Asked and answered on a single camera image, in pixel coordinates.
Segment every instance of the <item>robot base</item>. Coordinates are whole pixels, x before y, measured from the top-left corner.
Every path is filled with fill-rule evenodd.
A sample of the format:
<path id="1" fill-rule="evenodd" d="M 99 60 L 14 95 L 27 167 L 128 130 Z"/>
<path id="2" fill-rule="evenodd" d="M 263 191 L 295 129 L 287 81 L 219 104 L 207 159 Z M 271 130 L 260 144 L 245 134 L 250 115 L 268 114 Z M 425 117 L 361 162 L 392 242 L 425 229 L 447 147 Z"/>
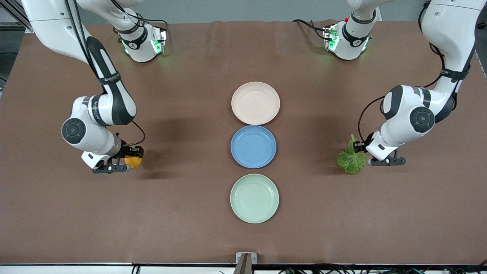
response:
<path id="1" fill-rule="evenodd" d="M 365 50 L 369 38 L 360 46 L 352 47 L 341 34 L 344 25 L 345 21 L 340 21 L 338 24 L 323 30 L 324 37 L 332 39 L 331 41 L 325 40 L 325 49 L 326 51 L 333 52 L 340 59 L 354 60 Z"/>
<path id="2" fill-rule="evenodd" d="M 137 47 L 136 44 L 126 44 L 122 41 L 125 52 L 130 55 L 134 61 L 139 63 L 148 62 L 154 59 L 156 55 L 164 54 L 164 47 L 167 39 L 167 30 L 150 24 L 145 24 L 144 27 L 147 29 L 149 35 L 138 49 L 135 49 Z"/>

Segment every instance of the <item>brown tabletop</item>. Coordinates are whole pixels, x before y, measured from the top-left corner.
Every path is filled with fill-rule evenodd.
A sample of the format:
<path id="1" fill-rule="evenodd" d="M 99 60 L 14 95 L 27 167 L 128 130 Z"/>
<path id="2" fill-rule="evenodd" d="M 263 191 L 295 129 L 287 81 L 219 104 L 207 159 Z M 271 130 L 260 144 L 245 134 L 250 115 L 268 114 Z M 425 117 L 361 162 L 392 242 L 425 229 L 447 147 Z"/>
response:
<path id="1" fill-rule="evenodd" d="M 486 81 L 479 63 L 458 108 L 399 149 L 408 163 L 337 167 L 363 107 L 397 84 L 436 78 L 438 56 L 414 22 L 379 22 L 354 61 L 291 22 L 171 26 L 167 56 L 136 63 L 108 25 L 89 26 L 120 71 L 145 129 L 141 167 L 94 175 L 60 135 L 79 96 L 101 89 L 88 65 L 26 35 L 1 104 L 0 262 L 476 264 L 487 254 Z M 278 152 L 250 170 L 230 154 L 243 123 L 230 107 L 242 84 L 281 98 L 265 125 Z M 364 134 L 384 117 L 374 105 Z M 133 125 L 110 127 L 128 141 Z M 229 203 L 234 182 L 260 173 L 280 194 L 276 214 L 247 224 Z"/>

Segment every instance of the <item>black strap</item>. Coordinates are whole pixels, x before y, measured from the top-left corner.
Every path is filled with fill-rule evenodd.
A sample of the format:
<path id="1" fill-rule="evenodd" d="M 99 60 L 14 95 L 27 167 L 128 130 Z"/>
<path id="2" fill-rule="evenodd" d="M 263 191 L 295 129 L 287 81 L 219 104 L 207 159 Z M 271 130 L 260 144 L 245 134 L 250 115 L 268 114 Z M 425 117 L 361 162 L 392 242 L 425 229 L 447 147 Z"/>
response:
<path id="1" fill-rule="evenodd" d="M 106 127 L 106 126 L 108 126 L 108 124 L 105 123 L 105 121 L 103 121 L 103 119 L 101 118 L 100 109 L 98 108 L 98 105 L 100 104 L 100 97 L 102 95 L 103 94 L 98 94 L 98 95 L 93 96 L 93 99 L 92 99 L 92 114 L 93 114 L 93 117 L 94 117 L 95 122 L 97 124 L 99 124 L 100 126 Z"/>
<path id="2" fill-rule="evenodd" d="M 365 40 L 367 40 L 370 34 L 369 33 L 367 36 L 364 36 L 362 38 L 355 37 L 347 31 L 347 23 L 345 23 L 345 25 L 343 26 L 342 33 L 343 38 L 345 38 L 345 40 L 347 40 L 352 47 L 359 47 L 363 42 L 365 42 Z"/>
<path id="3" fill-rule="evenodd" d="M 419 87 L 419 88 L 423 91 L 423 105 L 429 108 L 431 104 L 431 93 L 428 89 L 424 87 Z"/>
<path id="4" fill-rule="evenodd" d="M 465 71 L 462 71 L 462 72 L 442 68 L 440 75 L 451 78 L 451 80 L 453 82 L 456 82 L 458 80 L 464 80 L 467 77 L 469 71 L 470 71 L 470 64 L 468 65 L 467 69 Z"/>
<path id="5" fill-rule="evenodd" d="M 350 17 L 352 17 L 352 20 L 353 21 L 355 21 L 355 22 L 357 22 L 359 24 L 368 24 L 368 23 L 372 23 L 374 21 L 375 16 L 376 16 L 376 14 L 375 14 L 375 10 L 374 10 L 374 14 L 372 15 L 372 19 L 370 19 L 370 20 L 360 20 L 360 19 L 358 19 L 358 18 L 356 18 L 354 16 L 354 13 L 353 12 L 352 12 L 352 15 Z"/>
<path id="6" fill-rule="evenodd" d="M 147 39 L 147 28 L 144 27 L 144 33 L 137 39 L 135 40 L 125 40 L 125 39 L 122 39 L 122 41 L 124 42 L 124 44 L 131 48 L 131 49 L 139 49 L 140 48 L 140 45 L 145 42 L 145 40 Z"/>
<path id="7" fill-rule="evenodd" d="M 108 77 L 98 78 L 98 82 L 100 83 L 100 85 L 109 85 L 120 81 L 121 78 L 122 77 L 120 76 L 120 73 L 117 71 Z"/>
<path id="8" fill-rule="evenodd" d="M 135 26 L 133 26 L 131 29 L 129 30 L 118 30 L 116 29 L 115 27 L 113 27 L 113 32 L 117 33 L 117 34 L 130 34 L 130 33 L 134 33 L 137 31 L 137 29 L 140 27 L 140 19 L 137 19 L 137 24 L 135 24 Z"/>

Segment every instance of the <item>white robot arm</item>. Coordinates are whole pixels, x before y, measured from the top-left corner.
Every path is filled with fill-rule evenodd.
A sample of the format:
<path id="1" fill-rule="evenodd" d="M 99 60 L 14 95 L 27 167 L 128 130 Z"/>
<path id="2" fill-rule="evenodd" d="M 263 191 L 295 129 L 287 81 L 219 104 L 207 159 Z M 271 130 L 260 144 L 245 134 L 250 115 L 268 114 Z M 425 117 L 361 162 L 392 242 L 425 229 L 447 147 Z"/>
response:
<path id="1" fill-rule="evenodd" d="M 103 89 L 99 95 L 74 101 L 61 128 L 64 140 L 84 151 L 82 159 L 96 173 L 128 171 L 129 165 L 119 164 L 120 158 L 142 157 L 143 149 L 127 146 L 106 126 L 129 124 L 137 110 L 105 48 L 84 28 L 73 0 L 23 0 L 23 6 L 39 40 L 57 53 L 89 64 Z M 113 157 L 118 158 L 116 165 L 111 163 Z"/>
<path id="2" fill-rule="evenodd" d="M 385 3 L 394 0 L 347 0 L 352 14 L 346 21 L 329 27 L 325 37 L 325 47 L 337 57 L 344 60 L 356 59 L 369 41 L 369 34 L 375 22 L 377 14 L 375 9 Z"/>
<path id="3" fill-rule="evenodd" d="M 103 17 L 122 38 L 125 51 L 136 62 L 147 62 L 163 53 L 167 29 L 142 20 L 133 10 L 142 0 L 76 0 L 84 10 Z"/>
<path id="4" fill-rule="evenodd" d="M 389 91 L 380 110 L 386 122 L 356 150 L 368 151 L 369 165 L 391 165 L 389 155 L 405 143 L 427 134 L 456 106 L 460 85 L 470 69 L 474 52 L 475 25 L 486 0 L 432 0 L 422 31 L 444 55 L 444 67 L 433 89 L 399 85 Z"/>

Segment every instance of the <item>metal bracket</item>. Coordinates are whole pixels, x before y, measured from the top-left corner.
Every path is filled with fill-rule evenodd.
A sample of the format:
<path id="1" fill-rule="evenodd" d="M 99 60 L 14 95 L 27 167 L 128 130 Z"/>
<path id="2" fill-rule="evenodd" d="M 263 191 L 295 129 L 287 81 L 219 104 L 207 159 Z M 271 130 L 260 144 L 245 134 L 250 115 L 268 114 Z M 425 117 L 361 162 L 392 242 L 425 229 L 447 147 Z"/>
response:
<path id="1" fill-rule="evenodd" d="M 235 263 L 236 264 L 239 263 L 240 257 L 245 253 L 250 254 L 250 258 L 252 259 L 252 264 L 257 264 L 257 253 L 255 253 L 255 252 L 238 252 L 238 253 L 236 253 L 235 254 Z"/>
<path id="2" fill-rule="evenodd" d="M 404 157 L 387 157 L 382 161 L 379 161 L 376 158 L 371 158 L 367 161 L 369 166 L 400 166 L 406 163 L 406 159 Z"/>
<path id="3" fill-rule="evenodd" d="M 337 40 L 335 38 L 338 37 L 337 27 L 338 24 L 334 24 L 329 26 L 328 28 L 323 28 L 323 37 L 333 39 L 333 41 L 324 40 L 326 52 L 330 51 L 330 48 L 331 50 L 335 49 L 335 44 L 337 43 Z"/>
<path id="4" fill-rule="evenodd" d="M 93 173 L 95 174 L 102 174 L 102 173 L 107 173 L 107 174 L 112 174 L 115 172 L 127 172 L 130 171 L 130 166 L 127 164 L 120 164 L 119 163 L 120 159 L 118 159 L 116 164 L 112 163 L 112 159 L 108 160 L 108 163 L 104 166 L 100 166 L 97 169 L 93 169 Z"/>
<path id="5" fill-rule="evenodd" d="M 151 42 L 156 54 L 164 54 L 167 37 L 168 31 L 166 29 L 153 26 Z"/>
<path id="6" fill-rule="evenodd" d="M 257 253 L 254 252 L 238 252 L 235 254 L 237 259 L 237 266 L 233 274 L 251 274 L 252 265 L 257 263 Z"/>

